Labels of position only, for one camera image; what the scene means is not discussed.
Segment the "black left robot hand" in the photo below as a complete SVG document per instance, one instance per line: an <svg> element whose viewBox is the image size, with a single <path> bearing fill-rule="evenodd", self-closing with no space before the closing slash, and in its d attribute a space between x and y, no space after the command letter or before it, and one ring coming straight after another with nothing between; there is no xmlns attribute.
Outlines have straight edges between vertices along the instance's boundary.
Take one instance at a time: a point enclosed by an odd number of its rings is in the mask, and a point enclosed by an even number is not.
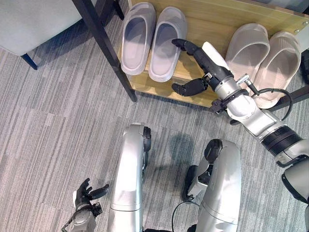
<svg viewBox="0 0 309 232"><path fill-rule="evenodd" d="M109 190L109 184L106 184L104 187L92 190L92 187L89 186L90 178L87 178L79 188L73 194L73 202L75 210L78 210L80 206L87 204L90 205L91 201L99 199L106 195Z"/></svg>

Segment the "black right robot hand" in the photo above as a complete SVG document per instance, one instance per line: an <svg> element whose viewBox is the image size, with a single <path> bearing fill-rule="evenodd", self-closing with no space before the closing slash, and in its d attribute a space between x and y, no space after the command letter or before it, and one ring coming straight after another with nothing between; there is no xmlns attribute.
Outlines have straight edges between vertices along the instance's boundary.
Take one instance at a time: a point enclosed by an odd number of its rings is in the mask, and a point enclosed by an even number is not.
<svg viewBox="0 0 309 232"><path fill-rule="evenodd" d="M177 94L185 97L194 96L205 91L208 86L216 89L226 78L234 77L228 68L216 64L201 47L194 43L185 39L173 39L172 43L188 55L193 56L205 73L202 78L191 80L184 85L172 84L171 87Z"/></svg>

